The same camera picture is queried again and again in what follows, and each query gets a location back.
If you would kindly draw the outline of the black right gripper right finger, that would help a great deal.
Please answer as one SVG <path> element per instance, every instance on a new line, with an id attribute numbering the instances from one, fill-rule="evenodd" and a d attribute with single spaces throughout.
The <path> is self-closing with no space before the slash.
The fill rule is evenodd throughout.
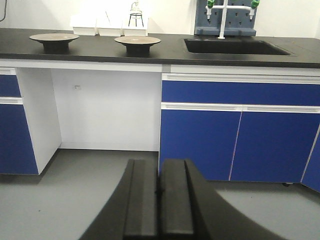
<path id="1" fill-rule="evenodd" d="M 162 240 L 281 240 L 216 190 L 189 159 L 166 159 L 160 170 Z"/>

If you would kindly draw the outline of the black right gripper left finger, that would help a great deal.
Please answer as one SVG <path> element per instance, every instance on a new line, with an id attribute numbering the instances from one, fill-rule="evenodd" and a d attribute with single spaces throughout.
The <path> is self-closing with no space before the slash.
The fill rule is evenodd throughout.
<path id="1" fill-rule="evenodd" d="M 157 166 L 130 159 L 101 211 L 82 240 L 155 240 L 158 237 Z"/>

